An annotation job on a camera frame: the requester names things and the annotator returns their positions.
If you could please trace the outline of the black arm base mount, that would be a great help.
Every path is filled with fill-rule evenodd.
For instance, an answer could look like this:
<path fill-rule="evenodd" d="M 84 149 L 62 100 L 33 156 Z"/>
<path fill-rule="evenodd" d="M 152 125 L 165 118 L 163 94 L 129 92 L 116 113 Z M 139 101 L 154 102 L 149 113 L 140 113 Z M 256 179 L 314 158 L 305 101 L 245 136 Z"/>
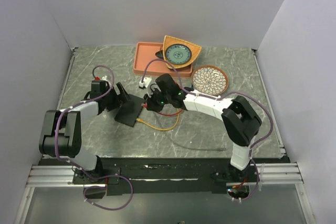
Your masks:
<path fill-rule="evenodd" d="M 225 194 L 227 185 L 255 183 L 257 172 L 249 164 L 232 167 L 227 158 L 101 158 L 99 172 L 87 177 L 70 168 L 73 185 L 106 185 L 109 196 L 130 192 Z"/>

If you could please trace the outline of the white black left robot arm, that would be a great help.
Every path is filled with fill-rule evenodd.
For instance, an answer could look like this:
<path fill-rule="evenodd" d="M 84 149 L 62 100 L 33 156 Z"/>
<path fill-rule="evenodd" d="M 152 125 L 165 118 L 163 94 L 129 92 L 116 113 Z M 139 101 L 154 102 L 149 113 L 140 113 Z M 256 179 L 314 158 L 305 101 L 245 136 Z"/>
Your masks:
<path fill-rule="evenodd" d="M 103 179 L 101 159 L 89 152 L 82 144 L 82 123 L 91 120 L 103 111 L 112 111 L 131 100 L 121 83 L 119 93 L 105 80 L 93 80 L 91 90 L 77 104 L 62 110 L 48 110 L 39 140 L 39 151 L 60 161 L 85 170 L 92 183 Z"/>

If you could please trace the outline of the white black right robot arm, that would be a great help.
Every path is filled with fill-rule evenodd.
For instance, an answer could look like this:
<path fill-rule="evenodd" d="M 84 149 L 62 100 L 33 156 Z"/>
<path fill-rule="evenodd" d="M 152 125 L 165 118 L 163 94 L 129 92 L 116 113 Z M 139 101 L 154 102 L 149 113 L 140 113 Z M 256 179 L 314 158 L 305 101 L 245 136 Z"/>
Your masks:
<path fill-rule="evenodd" d="M 151 88 L 152 79 L 143 77 L 139 88 L 146 89 L 146 109 L 160 112 L 170 104 L 176 109 L 196 111 L 221 120 L 233 142 L 230 158 L 230 177 L 241 181 L 248 175 L 251 142 L 262 125 L 260 117 L 250 103 L 238 95 L 234 99 L 206 95 L 191 88 L 180 87 L 170 74 L 163 74 L 155 80 L 157 88 Z"/>

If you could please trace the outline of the black network switch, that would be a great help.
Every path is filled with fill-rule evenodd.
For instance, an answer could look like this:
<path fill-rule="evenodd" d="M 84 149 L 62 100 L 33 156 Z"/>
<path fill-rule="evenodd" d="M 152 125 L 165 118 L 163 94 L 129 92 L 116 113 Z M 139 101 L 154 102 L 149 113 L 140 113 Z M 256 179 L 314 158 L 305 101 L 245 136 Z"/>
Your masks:
<path fill-rule="evenodd" d="M 115 116 L 114 120 L 129 127 L 134 127 L 143 109 L 144 99 L 130 94 L 129 112 L 126 116 Z"/>

